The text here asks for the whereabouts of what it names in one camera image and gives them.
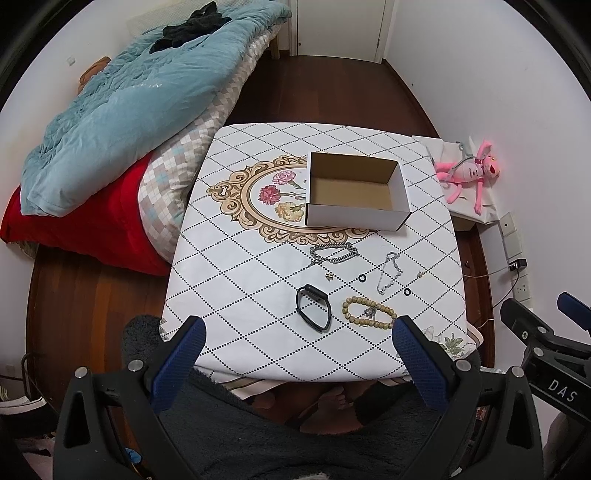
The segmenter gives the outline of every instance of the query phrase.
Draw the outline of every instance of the door frame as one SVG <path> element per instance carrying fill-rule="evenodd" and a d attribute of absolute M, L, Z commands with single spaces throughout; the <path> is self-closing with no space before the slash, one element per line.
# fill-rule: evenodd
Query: door frame
<path fill-rule="evenodd" d="M 384 58 L 384 51 L 388 43 L 388 34 L 390 31 L 390 25 L 395 15 L 395 9 L 398 8 L 400 0 L 386 0 L 384 4 L 384 13 L 382 16 L 382 25 L 379 29 L 378 45 L 376 46 L 376 52 L 374 57 L 375 63 L 382 63 Z M 290 35 L 290 55 L 296 56 L 298 54 L 298 41 L 297 41 L 297 0 L 287 0 L 287 4 L 291 8 L 291 18 L 288 22 L 288 31 Z"/>

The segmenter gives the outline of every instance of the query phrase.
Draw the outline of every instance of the blue comforter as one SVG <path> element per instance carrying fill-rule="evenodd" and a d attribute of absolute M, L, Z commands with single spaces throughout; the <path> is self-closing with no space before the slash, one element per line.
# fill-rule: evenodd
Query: blue comforter
<path fill-rule="evenodd" d="M 291 16 L 269 0 L 220 12 L 232 21 L 179 48 L 150 54 L 162 28 L 145 33 L 90 80 L 25 160 L 23 215 L 64 216 L 116 180 L 198 117 L 252 39 Z"/>

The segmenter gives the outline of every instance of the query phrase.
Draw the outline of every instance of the open white box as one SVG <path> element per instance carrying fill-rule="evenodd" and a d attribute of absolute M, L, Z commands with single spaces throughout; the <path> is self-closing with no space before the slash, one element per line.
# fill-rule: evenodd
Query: open white box
<path fill-rule="evenodd" d="M 397 161 L 364 155 L 308 154 L 307 226 L 395 231 L 412 212 Z"/>

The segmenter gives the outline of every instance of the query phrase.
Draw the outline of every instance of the table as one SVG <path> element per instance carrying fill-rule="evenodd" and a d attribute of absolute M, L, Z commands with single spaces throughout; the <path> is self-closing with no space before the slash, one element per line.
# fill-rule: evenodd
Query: table
<path fill-rule="evenodd" d="M 415 212 L 397 232 L 306 227 L 302 204 L 310 150 L 397 160 Z M 327 242 L 350 242 L 359 256 L 312 265 L 310 247 Z M 385 262 L 389 252 L 400 253 L 398 278 L 394 265 Z M 381 286 L 395 280 L 384 295 L 376 290 L 382 273 Z M 231 125 L 216 134 L 191 194 L 161 334 L 169 339 L 189 315 L 201 316 L 207 342 L 196 365 L 218 374 L 218 381 L 403 377 L 407 371 L 391 331 L 350 324 L 342 302 L 364 296 L 409 315 L 428 338 L 460 358 L 476 348 L 462 280 L 450 214 L 420 142 L 341 125 Z M 329 293 L 333 319 L 325 333 L 296 313 L 296 289 L 305 284 Z M 322 314 L 310 300 L 303 306 L 310 316 Z M 361 306 L 355 307 L 359 311 L 350 311 L 360 316 Z"/>

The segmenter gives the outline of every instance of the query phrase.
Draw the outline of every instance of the stuffed toy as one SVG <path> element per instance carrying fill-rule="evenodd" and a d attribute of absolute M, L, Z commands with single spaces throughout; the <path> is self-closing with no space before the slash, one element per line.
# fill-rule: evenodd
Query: stuffed toy
<path fill-rule="evenodd" d="M 467 162 L 466 159 L 459 163 L 440 163 L 435 162 L 435 171 L 437 178 L 443 183 L 444 188 L 449 188 L 448 183 L 456 185 L 456 191 L 447 199 L 448 203 L 453 203 L 462 193 L 464 185 L 471 187 L 476 182 L 476 203 L 474 211 L 477 215 L 482 214 L 482 187 L 484 179 L 495 179 L 499 176 L 500 170 L 494 157 L 489 155 L 492 144 L 484 140 L 474 162 Z"/>

